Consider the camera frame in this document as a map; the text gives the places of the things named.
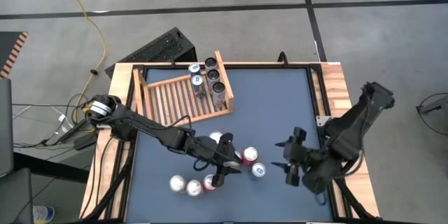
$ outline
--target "blue tabletop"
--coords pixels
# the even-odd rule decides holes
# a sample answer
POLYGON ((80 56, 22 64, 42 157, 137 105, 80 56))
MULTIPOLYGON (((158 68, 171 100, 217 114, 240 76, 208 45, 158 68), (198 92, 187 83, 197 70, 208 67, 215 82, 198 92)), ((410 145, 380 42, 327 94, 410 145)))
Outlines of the blue tabletop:
MULTIPOLYGON (((188 74, 186 70, 150 69, 148 82, 188 74)), ((173 175, 202 180, 215 172, 193 170, 195 159, 176 155, 157 140, 140 133, 127 205, 127 222, 205 223, 267 221, 329 221, 330 205, 319 206, 305 187, 285 184, 285 174, 270 162, 283 162, 282 148, 294 127, 307 131, 305 145, 318 148, 315 115, 304 69, 229 69, 234 111, 196 122, 196 135, 231 132, 238 151, 258 149, 266 175, 253 181, 246 169, 226 176, 225 184, 200 197, 178 195, 169 188, 173 175)))

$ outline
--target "black box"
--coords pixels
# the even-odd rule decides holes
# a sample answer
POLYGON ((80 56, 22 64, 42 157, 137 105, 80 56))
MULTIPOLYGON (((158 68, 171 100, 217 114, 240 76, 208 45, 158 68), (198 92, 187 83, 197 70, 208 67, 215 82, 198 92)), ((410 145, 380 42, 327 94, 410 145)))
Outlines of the black box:
MULTIPOLYGON (((177 27, 147 43, 120 62, 197 62, 195 46, 177 27)), ((112 78, 115 64, 105 72, 112 78)))

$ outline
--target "red can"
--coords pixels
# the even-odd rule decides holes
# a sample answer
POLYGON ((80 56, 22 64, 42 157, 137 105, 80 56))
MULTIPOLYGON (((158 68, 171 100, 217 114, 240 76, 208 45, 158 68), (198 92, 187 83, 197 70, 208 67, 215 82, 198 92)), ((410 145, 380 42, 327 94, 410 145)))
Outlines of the red can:
POLYGON ((207 192, 213 192, 216 190, 216 187, 213 187, 211 185, 212 180, 213 180, 213 174, 209 174, 209 175, 205 176, 205 178, 204 178, 204 189, 207 192))
POLYGON ((243 164, 252 165, 257 162, 258 151, 254 147, 248 147, 243 151, 243 164))

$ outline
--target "silver can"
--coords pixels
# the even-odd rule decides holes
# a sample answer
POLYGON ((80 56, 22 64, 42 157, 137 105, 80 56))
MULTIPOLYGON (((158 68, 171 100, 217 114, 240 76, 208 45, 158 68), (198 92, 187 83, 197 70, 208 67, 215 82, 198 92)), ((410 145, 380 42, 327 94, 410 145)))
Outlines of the silver can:
POLYGON ((216 187, 211 185, 211 182, 213 181, 213 174, 209 174, 207 176, 205 176, 204 178, 204 189, 207 192, 213 192, 216 190, 216 187))
POLYGON ((223 135, 223 133, 219 132, 219 131, 215 131, 210 133, 209 137, 213 140, 216 141, 217 144, 219 144, 219 139, 221 139, 221 136, 223 135))
POLYGON ((202 76, 191 77, 191 86, 197 97, 203 97, 205 95, 204 79, 202 76))
MULTIPOLYGON (((238 151, 235 151, 235 155, 238 156, 238 158, 240 158, 240 159, 242 158, 241 157, 241 153, 238 152, 238 151)), ((223 166, 224 167, 231 167, 233 169, 238 169, 241 165, 238 162, 235 162, 235 161, 227 161, 227 162, 223 163, 223 166)))
POLYGON ((175 193, 186 193, 187 181, 180 175, 175 175, 169 180, 169 188, 175 193))
POLYGON ((221 82, 217 82, 213 84, 212 88, 212 97, 213 97, 213 104, 215 106, 222 106, 225 103, 225 86, 221 82))
POLYGON ((216 61, 216 59, 214 57, 210 57, 205 60, 205 71, 207 71, 207 73, 210 70, 216 70, 217 66, 218 66, 218 62, 216 61))
POLYGON ((201 75, 201 66, 198 64, 191 64, 188 67, 188 71, 190 72, 190 76, 200 76, 201 75))
POLYGON ((264 164, 262 163, 255 163, 252 165, 252 169, 251 169, 251 178, 253 180, 258 180, 260 178, 262 178, 265 174, 266 174, 266 167, 264 164))
POLYGON ((206 79, 210 92, 213 90, 213 85, 219 82, 219 72, 217 70, 210 70, 207 72, 206 79))
POLYGON ((201 183, 197 180, 192 180, 188 182, 187 193, 189 196, 193 197, 201 195, 203 193, 201 183))

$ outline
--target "can lid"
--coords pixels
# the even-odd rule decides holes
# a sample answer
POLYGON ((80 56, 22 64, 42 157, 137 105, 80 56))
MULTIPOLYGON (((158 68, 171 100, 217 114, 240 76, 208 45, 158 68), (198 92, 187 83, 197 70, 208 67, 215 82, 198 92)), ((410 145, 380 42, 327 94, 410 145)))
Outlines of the can lid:
POLYGON ((169 187, 172 190, 182 190, 182 188, 185 186, 185 181, 183 180, 183 178, 179 175, 175 175, 173 176, 170 180, 169 180, 169 187))
POLYGON ((219 139, 221 139, 221 136, 223 135, 223 133, 219 132, 219 131, 215 131, 210 133, 209 137, 213 140, 216 141, 217 144, 219 144, 219 139))
POLYGON ((209 78, 210 80, 218 80, 219 79, 219 72, 217 70, 210 70, 207 73, 207 78, 209 78))
POLYGON ((201 183, 197 180, 192 180, 188 182, 187 185, 187 193, 192 196, 197 196, 201 193, 202 186, 201 183))
POLYGON ((208 66, 208 67, 214 67, 214 66, 216 66, 216 59, 213 58, 213 57, 207 58, 207 59, 205 60, 205 65, 208 66))
POLYGON ((248 147, 243 152, 244 158, 248 161, 254 161, 258 158, 258 151, 254 147, 248 147))
POLYGON ((221 82, 217 82, 215 84, 213 84, 213 91, 217 92, 217 93, 222 93, 225 90, 225 86, 223 83, 221 82))
POLYGON ((199 71, 201 69, 201 67, 198 65, 198 64, 191 64, 189 67, 188 67, 188 70, 190 71, 190 72, 193 72, 193 73, 196 73, 197 71, 199 71))
POLYGON ((266 174, 266 167, 262 163, 256 163, 252 166, 252 173, 254 176, 260 178, 266 174))
POLYGON ((213 180, 213 174, 209 174, 204 178, 204 186, 209 190, 215 189, 215 187, 211 185, 212 180, 213 180))
POLYGON ((193 76, 191 77, 191 83, 193 85, 201 85, 203 82, 202 77, 201 76, 193 76))

